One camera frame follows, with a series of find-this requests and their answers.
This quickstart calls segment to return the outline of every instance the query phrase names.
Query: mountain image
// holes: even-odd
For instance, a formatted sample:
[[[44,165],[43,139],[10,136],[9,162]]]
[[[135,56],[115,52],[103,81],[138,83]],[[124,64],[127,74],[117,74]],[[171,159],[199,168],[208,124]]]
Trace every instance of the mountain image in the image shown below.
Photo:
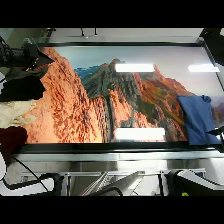
[[[115,58],[74,70],[54,48],[42,51],[55,62],[41,79],[44,97],[28,112],[37,118],[25,126],[28,143],[116,142],[117,128],[164,128],[164,141],[187,140],[177,95],[194,93],[157,65],[150,73],[118,73]],[[222,110],[213,109],[217,119]]]

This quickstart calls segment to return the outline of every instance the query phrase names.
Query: white cloth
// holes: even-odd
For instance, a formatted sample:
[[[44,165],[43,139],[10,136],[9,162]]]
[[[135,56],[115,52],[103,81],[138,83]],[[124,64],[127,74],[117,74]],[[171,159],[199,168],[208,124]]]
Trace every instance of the white cloth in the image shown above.
[[[0,128],[8,128],[10,126],[24,126],[36,120],[31,114],[26,114],[36,106],[35,100],[15,101],[0,103]]]

